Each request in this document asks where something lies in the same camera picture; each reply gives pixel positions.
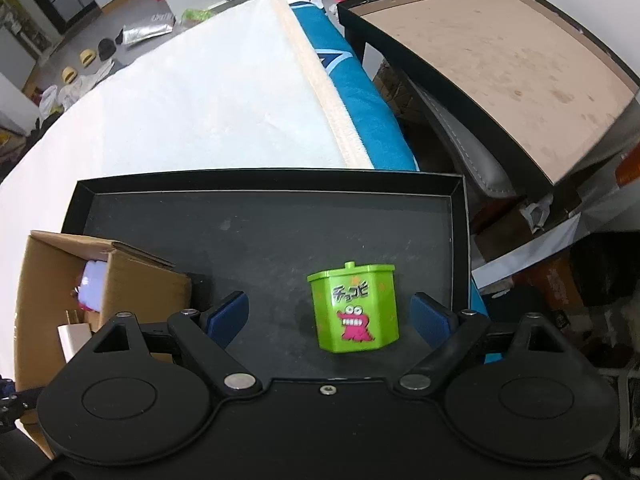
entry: plastic bag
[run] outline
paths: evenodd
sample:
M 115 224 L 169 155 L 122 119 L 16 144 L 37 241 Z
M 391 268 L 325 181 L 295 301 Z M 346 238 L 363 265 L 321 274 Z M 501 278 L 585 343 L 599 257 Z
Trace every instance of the plastic bag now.
M 202 22 L 206 22 L 213 15 L 212 10 L 185 9 L 180 18 L 180 22 L 175 24 L 174 31 L 177 34 L 181 34 L 185 30 L 189 30 Z
M 149 38 L 170 34 L 174 30 L 175 18 L 170 12 L 154 14 L 149 18 L 122 28 L 122 44 L 132 45 Z
M 38 109 L 40 110 L 40 117 L 42 120 L 46 119 L 51 115 L 53 108 L 58 104 L 58 85 L 51 85 L 42 93 L 42 98 L 40 99 L 40 105 Z

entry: round black disc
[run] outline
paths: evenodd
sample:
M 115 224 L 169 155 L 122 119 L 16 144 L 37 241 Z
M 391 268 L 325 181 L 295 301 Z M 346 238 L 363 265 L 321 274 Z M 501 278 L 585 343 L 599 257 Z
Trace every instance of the round black disc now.
M 445 409 L 476 447 L 525 462 L 601 454 L 617 423 L 610 386 L 556 352 L 526 352 L 464 372 L 449 385 Z
M 95 465 L 142 463 L 171 452 L 210 410 L 202 380 L 151 357 L 69 367 L 43 391 L 38 418 L 52 449 Z

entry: cartoon character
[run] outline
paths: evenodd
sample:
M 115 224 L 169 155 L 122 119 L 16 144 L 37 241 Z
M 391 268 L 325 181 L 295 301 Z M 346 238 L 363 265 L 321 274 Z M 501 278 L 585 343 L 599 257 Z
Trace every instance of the cartoon character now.
M 363 313 L 361 306 L 349 305 L 344 309 L 344 314 L 340 310 L 336 314 L 342 320 L 344 341 L 373 341 L 373 336 L 367 330 L 369 316 Z

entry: box flap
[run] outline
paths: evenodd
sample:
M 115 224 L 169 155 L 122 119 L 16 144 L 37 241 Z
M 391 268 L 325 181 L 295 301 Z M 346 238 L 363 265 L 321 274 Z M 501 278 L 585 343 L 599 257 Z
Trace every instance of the box flap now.
M 58 337 L 65 311 L 78 307 L 72 292 L 84 260 L 30 237 L 24 253 L 14 327 L 17 390 L 49 383 L 65 365 Z
M 115 251 L 105 277 L 100 325 L 123 310 L 133 312 L 139 323 L 161 322 L 187 308 L 190 299 L 191 280 L 187 276 Z
M 31 237 L 59 248 L 66 253 L 73 254 L 83 260 L 100 260 L 106 262 L 110 253 L 120 250 L 137 260 L 149 262 L 165 269 L 173 268 L 173 264 L 158 256 L 153 256 L 143 250 L 131 247 L 117 240 L 103 240 L 92 236 L 65 235 L 46 231 L 31 231 Z

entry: silver bag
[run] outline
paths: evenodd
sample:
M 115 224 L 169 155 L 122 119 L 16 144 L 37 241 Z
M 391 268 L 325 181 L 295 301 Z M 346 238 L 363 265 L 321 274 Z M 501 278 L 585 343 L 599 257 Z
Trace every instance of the silver bag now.
M 167 12 L 154 14 L 132 25 L 125 25 L 122 29 L 122 44 L 131 45 L 148 38 L 169 34 L 174 30 L 175 16 Z

